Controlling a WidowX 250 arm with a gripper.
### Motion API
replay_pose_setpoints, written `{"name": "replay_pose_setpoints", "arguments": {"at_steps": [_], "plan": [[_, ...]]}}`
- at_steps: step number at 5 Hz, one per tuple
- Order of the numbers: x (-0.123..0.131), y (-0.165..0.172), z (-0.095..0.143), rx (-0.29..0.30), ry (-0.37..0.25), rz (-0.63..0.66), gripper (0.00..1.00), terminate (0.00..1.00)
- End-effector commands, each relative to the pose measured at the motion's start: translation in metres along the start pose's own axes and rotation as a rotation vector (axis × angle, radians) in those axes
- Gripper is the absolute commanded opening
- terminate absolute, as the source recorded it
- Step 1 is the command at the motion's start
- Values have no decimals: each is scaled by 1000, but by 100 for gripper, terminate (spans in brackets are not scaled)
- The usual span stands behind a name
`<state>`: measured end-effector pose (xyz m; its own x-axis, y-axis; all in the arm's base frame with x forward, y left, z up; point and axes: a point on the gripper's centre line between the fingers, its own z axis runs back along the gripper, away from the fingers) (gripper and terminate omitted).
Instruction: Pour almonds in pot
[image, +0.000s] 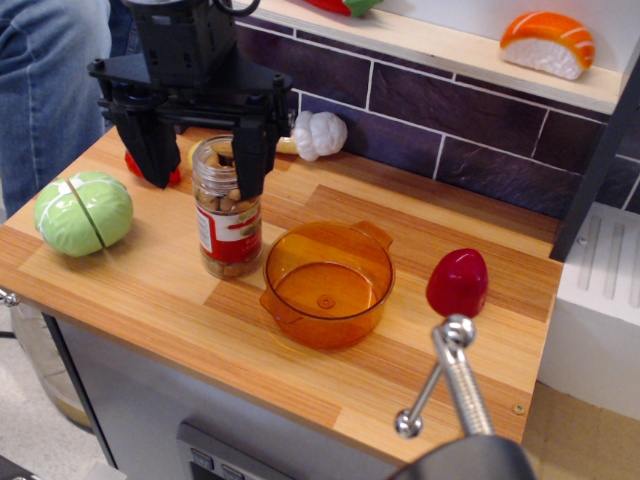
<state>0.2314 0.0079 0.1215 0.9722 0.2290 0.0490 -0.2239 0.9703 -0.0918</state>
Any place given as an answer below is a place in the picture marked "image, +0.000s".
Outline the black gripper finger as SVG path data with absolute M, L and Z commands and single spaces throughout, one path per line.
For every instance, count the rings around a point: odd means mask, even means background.
M 237 183 L 243 200 L 263 193 L 266 175 L 272 170 L 278 132 L 264 118 L 242 118 L 232 130 Z
M 164 189 L 181 158 L 174 127 L 152 112 L 116 112 L 118 134 L 144 179 Z

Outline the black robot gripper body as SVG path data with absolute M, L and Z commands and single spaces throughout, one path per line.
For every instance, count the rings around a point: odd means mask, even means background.
M 267 118 L 283 131 L 292 128 L 287 109 L 291 78 L 254 64 L 237 48 L 235 19 L 251 15 L 257 1 L 235 9 L 230 1 L 126 1 L 141 52 L 96 60 L 88 66 L 105 100 L 108 83 L 135 86 L 151 96 L 165 95 L 204 103 L 220 95 L 264 95 Z

